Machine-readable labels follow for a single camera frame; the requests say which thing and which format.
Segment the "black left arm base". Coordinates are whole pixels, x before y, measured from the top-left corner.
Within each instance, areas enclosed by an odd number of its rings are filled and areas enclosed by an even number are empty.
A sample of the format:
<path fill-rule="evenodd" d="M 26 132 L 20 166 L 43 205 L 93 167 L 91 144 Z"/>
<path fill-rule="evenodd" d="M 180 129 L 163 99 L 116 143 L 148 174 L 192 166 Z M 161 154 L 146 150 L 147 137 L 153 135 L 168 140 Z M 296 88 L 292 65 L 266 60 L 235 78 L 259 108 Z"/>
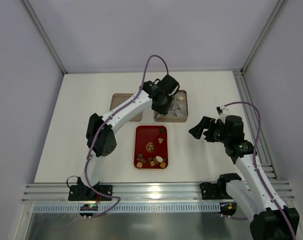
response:
<path fill-rule="evenodd" d="M 70 178 L 76 178 L 76 183 L 69 184 Z M 70 176 L 66 180 L 66 185 L 69 189 L 68 193 L 68 200 L 69 201 L 111 201 L 112 199 L 110 196 L 113 194 L 113 186 L 107 185 L 107 184 L 100 184 L 99 182 L 93 186 L 93 188 L 106 196 L 101 196 L 100 194 L 97 194 L 94 192 L 91 188 L 86 186 L 80 177 L 77 177 L 75 175 Z"/>

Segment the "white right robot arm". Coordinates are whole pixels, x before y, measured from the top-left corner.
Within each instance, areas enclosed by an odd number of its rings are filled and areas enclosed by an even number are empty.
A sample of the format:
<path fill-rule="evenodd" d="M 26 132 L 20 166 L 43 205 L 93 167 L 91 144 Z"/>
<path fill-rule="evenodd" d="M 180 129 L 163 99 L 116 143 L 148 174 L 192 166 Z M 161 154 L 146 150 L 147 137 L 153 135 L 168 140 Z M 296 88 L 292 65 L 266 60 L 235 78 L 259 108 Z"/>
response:
<path fill-rule="evenodd" d="M 273 188 L 262 166 L 257 163 L 253 144 L 245 139 L 240 116 L 224 119 L 204 116 L 188 131 L 195 139 L 204 137 L 210 143 L 222 143 L 226 154 L 241 172 L 221 174 L 217 179 L 219 193 L 231 197 L 245 213 L 254 240 L 294 240 L 300 216 L 287 207 Z"/>

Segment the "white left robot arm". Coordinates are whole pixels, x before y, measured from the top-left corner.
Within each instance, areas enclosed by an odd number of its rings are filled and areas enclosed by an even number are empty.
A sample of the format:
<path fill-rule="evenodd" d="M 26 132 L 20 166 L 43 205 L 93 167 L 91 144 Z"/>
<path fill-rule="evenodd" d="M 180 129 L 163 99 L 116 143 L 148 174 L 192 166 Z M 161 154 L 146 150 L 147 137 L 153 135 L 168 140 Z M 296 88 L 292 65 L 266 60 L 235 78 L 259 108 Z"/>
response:
<path fill-rule="evenodd" d="M 79 177 L 77 181 L 80 191 L 86 198 L 99 193 L 90 183 L 88 176 L 92 157 L 106 157 L 111 154 L 117 147 L 115 135 L 119 129 L 146 109 L 150 108 L 161 115 L 166 115 L 179 89 L 179 82 L 169 74 L 155 81 L 143 81 L 138 91 L 118 107 L 106 114 L 94 113 L 89 117 L 86 130 L 89 150 L 83 177 Z"/>

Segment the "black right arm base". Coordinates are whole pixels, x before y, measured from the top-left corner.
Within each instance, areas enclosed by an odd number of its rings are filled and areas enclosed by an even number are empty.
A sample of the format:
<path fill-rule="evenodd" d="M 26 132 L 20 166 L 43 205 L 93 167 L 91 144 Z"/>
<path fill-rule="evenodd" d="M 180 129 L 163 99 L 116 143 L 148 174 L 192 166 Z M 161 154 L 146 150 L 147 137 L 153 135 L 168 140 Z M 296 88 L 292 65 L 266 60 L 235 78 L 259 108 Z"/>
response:
<path fill-rule="evenodd" d="M 202 200 L 231 200 L 232 198 L 222 193 L 216 183 L 202 182 L 199 185 Z"/>

